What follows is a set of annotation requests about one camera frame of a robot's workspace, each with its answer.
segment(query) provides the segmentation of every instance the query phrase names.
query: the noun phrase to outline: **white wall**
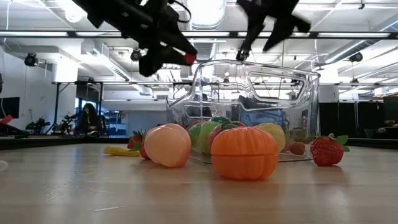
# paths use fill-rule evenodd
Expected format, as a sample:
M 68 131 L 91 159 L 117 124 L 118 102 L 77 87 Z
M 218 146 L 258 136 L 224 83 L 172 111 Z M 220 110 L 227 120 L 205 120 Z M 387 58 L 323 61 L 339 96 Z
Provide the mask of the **white wall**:
M 21 59 L 4 53 L 2 48 L 0 48 L 0 72 L 4 81 L 0 97 L 20 98 L 19 119 L 12 120 L 9 123 L 11 126 L 25 130 L 26 125 L 31 122 L 29 109 L 32 110 L 34 122 L 45 116 L 46 121 L 53 123 L 56 95 L 56 85 L 51 84 L 53 72 L 47 71 L 45 74 L 43 68 L 26 67 Z M 60 94 L 59 115 L 66 115 L 67 111 L 74 112 L 75 97 L 76 86 L 69 86 Z

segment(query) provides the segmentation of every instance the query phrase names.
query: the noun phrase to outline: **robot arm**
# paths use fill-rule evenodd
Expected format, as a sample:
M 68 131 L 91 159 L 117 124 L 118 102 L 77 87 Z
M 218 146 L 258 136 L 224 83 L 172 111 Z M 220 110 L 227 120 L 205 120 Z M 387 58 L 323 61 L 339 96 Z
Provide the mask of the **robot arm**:
M 272 34 L 263 48 L 267 52 L 278 43 L 292 35 L 294 27 L 299 32 L 308 32 L 311 29 L 309 22 L 292 15 L 299 0 L 261 0 L 261 3 L 248 0 L 237 0 L 238 4 L 248 17 L 248 32 L 246 39 L 236 56 L 236 60 L 246 60 L 252 43 L 257 39 L 264 26 L 264 19 L 271 16 L 276 19 Z
M 148 49 L 139 61 L 140 73 L 145 77 L 158 71 L 163 63 L 191 66 L 196 60 L 197 50 L 177 25 L 188 21 L 180 21 L 178 13 L 168 5 L 174 0 L 148 0 L 143 6 L 141 0 L 73 1 L 87 12 L 88 20 L 96 28 L 107 22 L 119 30 L 122 37 L 132 38 L 139 43 L 139 48 Z

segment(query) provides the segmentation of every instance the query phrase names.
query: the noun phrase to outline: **table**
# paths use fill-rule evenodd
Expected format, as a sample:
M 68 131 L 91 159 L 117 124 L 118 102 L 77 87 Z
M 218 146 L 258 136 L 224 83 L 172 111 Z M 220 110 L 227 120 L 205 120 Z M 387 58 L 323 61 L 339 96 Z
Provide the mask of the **table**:
M 339 167 L 286 162 L 266 181 L 236 182 L 105 146 L 0 151 L 1 223 L 398 223 L 396 151 L 352 147 Z

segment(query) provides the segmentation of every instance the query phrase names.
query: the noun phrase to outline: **black curtain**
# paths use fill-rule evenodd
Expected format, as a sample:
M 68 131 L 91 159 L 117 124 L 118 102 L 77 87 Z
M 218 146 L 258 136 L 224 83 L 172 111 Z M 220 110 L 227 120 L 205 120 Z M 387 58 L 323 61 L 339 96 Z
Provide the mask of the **black curtain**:
M 338 103 L 338 135 L 358 137 L 355 122 L 355 103 Z
M 359 135 L 366 138 L 365 129 L 377 129 L 384 126 L 384 107 L 382 103 L 358 103 Z
M 330 133 L 338 135 L 338 104 L 320 103 L 319 114 L 321 135 L 328 136 Z

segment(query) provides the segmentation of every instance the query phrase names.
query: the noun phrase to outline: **ceiling pipe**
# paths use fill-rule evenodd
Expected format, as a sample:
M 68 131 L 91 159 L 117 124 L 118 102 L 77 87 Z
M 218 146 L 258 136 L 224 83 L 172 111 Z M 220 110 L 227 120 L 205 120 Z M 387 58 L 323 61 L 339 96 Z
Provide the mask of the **ceiling pipe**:
M 379 32 L 397 32 L 398 31 L 398 15 L 390 18 L 388 21 L 384 22 L 383 24 L 379 25 L 382 27 L 381 29 L 377 29 Z M 351 41 L 350 43 L 346 44 L 345 46 L 341 47 L 340 49 L 326 55 L 323 59 L 323 63 L 319 65 L 329 65 L 336 62 L 339 62 L 343 59 L 346 59 L 361 50 L 364 50 L 381 40 L 360 40 L 360 41 Z
M 398 68 L 398 62 L 390 64 L 390 65 L 382 67 L 382 68 L 379 68 L 379 69 L 377 69 L 377 70 L 375 70 L 373 72 L 367 72 L 367 73 L 360 74 L 360 75 L 356 76 L 356 78 L 358 78 L 358 81 L 364 81 L 364 80 L 367 80 L 368 78 L 375 77 L 376 75 L 380 75 L 381 73 L 390 72 L 391 70 L 394 70 L 394 69 L 397 69 L 397 68 Z M 375 82 L 375 83 L 391 81 L 391 80 L 394 80 L 396 78 L 397 77 L 385 78 L 385 79 L 380 80 L 380 81 Z M 353 90 L 359 90 L 359 89 L 366 88 L 366 87 L 368 87 L 368 86 L 355 86 L 355 87 L 352 87 L 349 90 L 341 92 L 340 94 L 343 94 L 343 93 L 346 93 L 346 92 L 349 92 L 349 91 L 353 91 Z

